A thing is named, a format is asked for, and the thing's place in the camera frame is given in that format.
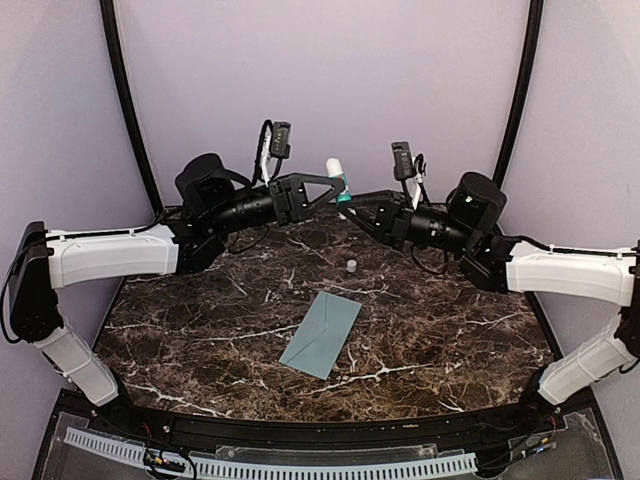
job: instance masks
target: slotted white strip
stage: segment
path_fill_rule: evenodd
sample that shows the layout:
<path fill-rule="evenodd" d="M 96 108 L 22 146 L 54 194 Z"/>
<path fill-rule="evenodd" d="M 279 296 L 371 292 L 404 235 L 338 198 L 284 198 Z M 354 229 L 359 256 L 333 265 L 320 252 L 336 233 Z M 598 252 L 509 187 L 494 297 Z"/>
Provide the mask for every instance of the slotted white strip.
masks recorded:
<path fill-rule="evenodd" d="M 124 442 L 105 438 L 76 428 L 67 428 L 64 443 L 113 461 L 143 468 L 144 446 L 140 442 Z M 165 453 L 165 458 L 186 463 L 177 454 Z M 473 473 L 476 468 L 475 453 L 450 457 L 418 460 L 414 462 L 386 463 L 359 466 L 286 466 L 234 463 L 191 456 L 198 478 L 202 480 L 429 480 Z M 191 478 L 191 467 L 183 477 Z"/>

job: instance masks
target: light blue envelope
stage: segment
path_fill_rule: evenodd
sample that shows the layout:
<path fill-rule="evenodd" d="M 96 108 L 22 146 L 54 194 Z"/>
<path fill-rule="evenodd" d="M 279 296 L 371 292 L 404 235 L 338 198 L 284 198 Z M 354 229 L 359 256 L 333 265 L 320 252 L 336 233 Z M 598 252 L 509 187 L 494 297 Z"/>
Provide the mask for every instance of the light blue envelope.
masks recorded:
<path fill-rule="evenodd" d="M 326 380 L 361 307 L 361 303 L 320 292 L 280 363 Z"/>

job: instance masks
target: bottle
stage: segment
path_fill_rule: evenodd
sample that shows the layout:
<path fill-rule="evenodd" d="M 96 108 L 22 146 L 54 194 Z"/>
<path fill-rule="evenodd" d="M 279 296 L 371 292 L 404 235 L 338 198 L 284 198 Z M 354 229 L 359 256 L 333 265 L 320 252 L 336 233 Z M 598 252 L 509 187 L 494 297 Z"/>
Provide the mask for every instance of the bottle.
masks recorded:
<path fill-rule="evenodd" d="M 347 202 L 351 200 L 351 192 L 349 191 L 349 184 L 347 183 L 347 176 L 344 174 L 344 170 L 342 170 L 342 164 L 340 160 L 337 158 L 330 158 L 327 160 L 327 174 L 331 178 L 341 178 L 344 182 L 344 190 L 338 198 L 336 198 L 336 203 Z"/>

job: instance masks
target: robotic arm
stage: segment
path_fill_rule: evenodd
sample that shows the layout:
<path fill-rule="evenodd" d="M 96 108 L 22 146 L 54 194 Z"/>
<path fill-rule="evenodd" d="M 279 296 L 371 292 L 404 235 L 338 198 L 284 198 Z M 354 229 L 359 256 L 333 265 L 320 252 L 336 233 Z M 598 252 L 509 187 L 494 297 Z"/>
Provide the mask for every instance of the robotic arm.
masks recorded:
<path fill-rule="evenodd" d="M 398 145 L 404 154 L 398 153 Z M 395 177 L 404 183 L 416 174 L 408 144 L 394 144 L 393 152 Z M 534 374 L 521 405 L 538 412 L 553 410 L 582 388 L 640 358 L 638 248 L 558 248 L 524 236 L 501 235 L 496 223 L 506 196 L 479 173 L 465 173 L 444 207 L 427 202 L 415 202 L 415 195 L 382 191 L 353 196 L 338 208 L 375 240 L 397 250 L 412 242 L 421 249 L 453 253 L 461 273 L 482 290 L 556 292 L 622 307 L 595 337 Z"/>
<path fill-rule="evenodd" d="M 166 209 L 149 226 L 65 232 L 48 231 L 43 222 L 29 224 L 0 296 L 2 308 L 8 287 L 9 324 L 15 338 L 5 331 L 0 315 L 7 340 L 32 344 L 97 407 L 122 400 L 124 387 L 73 331 L 58 307 L 55 290 L 109 277 L 201 272 L 225 251 L 228 234 L 309 218 L 337 197 L 344 183 L 299 173 L 278 177 L 281 161 L 289 155 L 289 129 L 287 123 L 265 122 L 252 180 L 226 170 L 218 155 L 192 160 L 176 178 L 182 207 Z M 269 174 L 272 157 L 278 166 Z M 257 186 L 259 181 L 264 185 Z M 329 190 L 309 201 L 306 184 L 326 185 Z"/>

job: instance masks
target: paper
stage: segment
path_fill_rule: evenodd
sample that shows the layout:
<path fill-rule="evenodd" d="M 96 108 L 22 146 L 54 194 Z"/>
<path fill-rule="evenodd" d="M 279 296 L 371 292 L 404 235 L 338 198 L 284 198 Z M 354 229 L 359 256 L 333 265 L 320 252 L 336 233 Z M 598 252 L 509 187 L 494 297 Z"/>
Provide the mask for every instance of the paper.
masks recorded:
<path fill-rule="evenodd" d="M 326 380 L 361 307 L 361 303 L 320 292 L 280 363 Z"/>

